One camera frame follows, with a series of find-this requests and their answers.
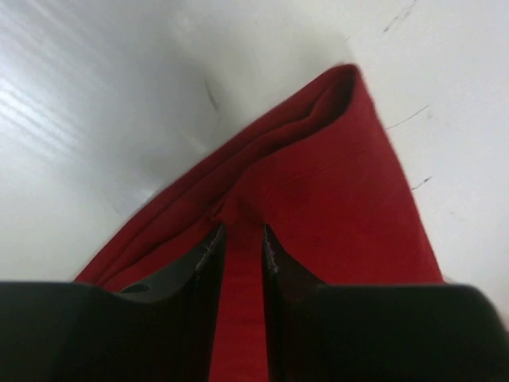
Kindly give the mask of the dark red t-shirt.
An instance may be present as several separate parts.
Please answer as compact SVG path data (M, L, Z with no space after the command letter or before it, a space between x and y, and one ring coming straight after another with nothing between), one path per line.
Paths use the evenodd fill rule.
M227 229L213 381L268 378L262 231L329 283L441 283L359 69L331 68L139 210L79 273L118 291Z

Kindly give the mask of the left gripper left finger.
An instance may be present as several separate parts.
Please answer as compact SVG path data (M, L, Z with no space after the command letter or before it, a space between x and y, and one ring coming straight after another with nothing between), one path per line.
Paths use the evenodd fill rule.
M206 381L226 231L117 293L84 283L1 285L4 381Z

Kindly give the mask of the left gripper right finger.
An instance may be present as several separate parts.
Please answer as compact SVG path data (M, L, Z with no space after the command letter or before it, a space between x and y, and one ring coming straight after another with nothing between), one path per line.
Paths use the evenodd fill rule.
M265 227L262 287L271 381L508 378L507 331L472 286L331 285Z

